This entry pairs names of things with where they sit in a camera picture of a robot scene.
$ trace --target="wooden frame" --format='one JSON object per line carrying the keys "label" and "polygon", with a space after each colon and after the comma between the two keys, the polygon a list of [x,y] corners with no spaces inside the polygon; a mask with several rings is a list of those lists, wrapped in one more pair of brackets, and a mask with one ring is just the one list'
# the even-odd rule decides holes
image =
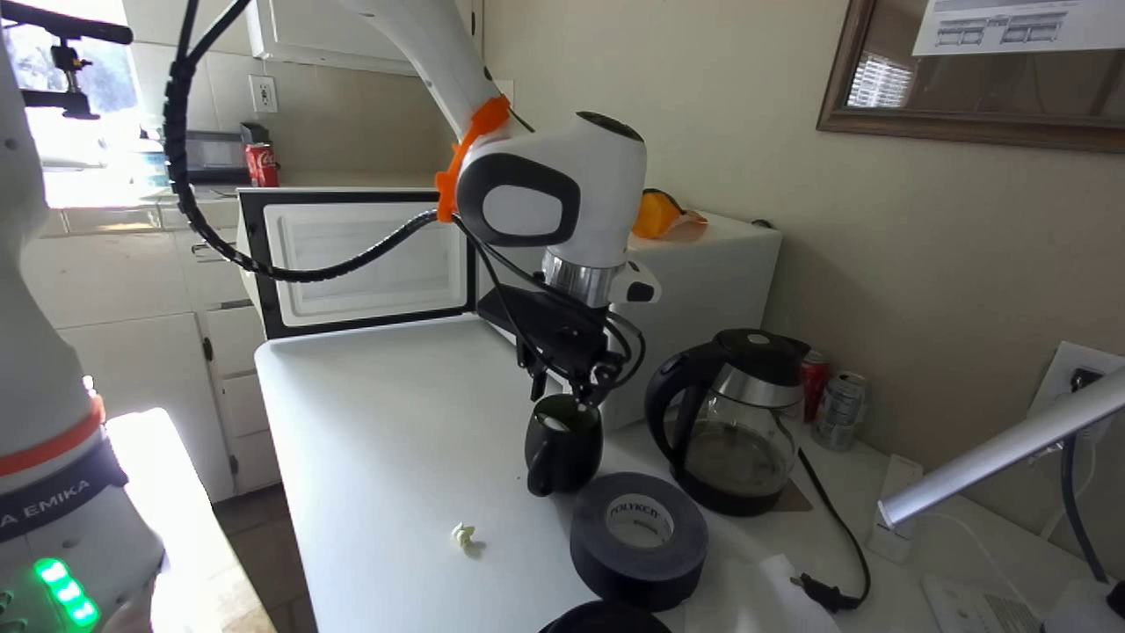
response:
{"label": "wooden frame", "polygon": [[[888,0],[852,0],[833,73],[818,109],[818,128],[833,132],[884,132],[884,138],[928,138],[928,141],[971,141],[971,143],[1024,143],[1024,146],[1068,146],[1068,152],[1116,152],[1125,154],[1125,111],[1119,116],[1002,116],[1002,111],[900,111],[900,109],[852,109],[852,80],[865,60],[875,10]],[[1112,60],[1109,89],[1125,91],[1125,53],[1103,53]]]}

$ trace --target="white pipe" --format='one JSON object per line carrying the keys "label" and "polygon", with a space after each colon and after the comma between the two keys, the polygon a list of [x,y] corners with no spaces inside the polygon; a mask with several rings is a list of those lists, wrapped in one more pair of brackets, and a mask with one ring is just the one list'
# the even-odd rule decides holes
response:
{"label": "white pipe", "polygon": [[939,500],[956,497],[961,489],[1099,423],[1119,409],[1125,409],[1125,369],[1091,384],[1087,390],[1058,399],[1055,409],[1031,414],[1027,423],[1004,429],[1002,436],[993,436],[989,441],[943,464],[939,472],[913,482],[911,489],[900,489],[895,497],[879,500],[884,525],[895,527],[906,518],[935,506]]}

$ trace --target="paper on wall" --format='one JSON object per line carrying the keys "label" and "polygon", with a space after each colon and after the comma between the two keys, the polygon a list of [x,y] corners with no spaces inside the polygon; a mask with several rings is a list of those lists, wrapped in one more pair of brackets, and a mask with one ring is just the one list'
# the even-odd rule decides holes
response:
{"label": "paper on wall", "polygon": [[913,55],[1125,50],[1125,0],[928,0]]}

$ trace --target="white appliance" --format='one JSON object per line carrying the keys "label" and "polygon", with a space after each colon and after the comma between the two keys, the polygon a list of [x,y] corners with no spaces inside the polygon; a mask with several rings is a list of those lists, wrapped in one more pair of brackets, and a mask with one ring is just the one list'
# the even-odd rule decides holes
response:
{"label": "white appliance", "polygon": [[[284,268],[334,264],[394,226],[424,211],[431,188],[244,188],[244,234],[255,260]],[[506,248],[525,269],[537,269],[543,248]],[[711,339],[723,327],[759,327],[779,254],[779,232],[757,221],[707,214],[693,241],[632,240],[630,254],[661,282],[661,301],[621,307],[646,336],[641,371],[607,393],[605,425],[645,418],[655,369],[682,349]],[[473,310],[490,293],[456,227],[430,226],[373,268],[328,286],[279,286],[245,278],[266,336],[387,327]]]}

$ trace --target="table surface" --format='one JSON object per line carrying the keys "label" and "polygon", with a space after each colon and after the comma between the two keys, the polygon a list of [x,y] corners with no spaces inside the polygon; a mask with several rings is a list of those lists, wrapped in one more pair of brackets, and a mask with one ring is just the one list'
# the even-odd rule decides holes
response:
{"label": "table surface", "polygon": [[245,569],[223,533],[212,500],[166,411],[123,414],[107,425],[131,474],[125,497],[166,545],[155,575],[155,633],[275,633]]}
{"label": "table surface", "polygon": [[[271,339],[255,369],[280,479],[322,633],[348,630],[543,630],[594,594],[565,549],[565,497],[525,489],[526,376],[473,316]],[[886,458],[828,453],[798,429],[844,520],[867,533]],[[601,474],[666,479],[646,429],[611,431]],[[1048,607],[1082,567],[953,500],[918,525],[906,567],[867,555],[875,586],[852,616],[824,616],[786,575],[804,569],[858,590],[858,562],[804,474],[811,509],[732,520],[707,514],[711,552],[701,590],[661,618],[671,630],[939,630],[921,575],[1002,586],[973,549]],[[473,525],[486,552],[461,555],[452,525]]]}

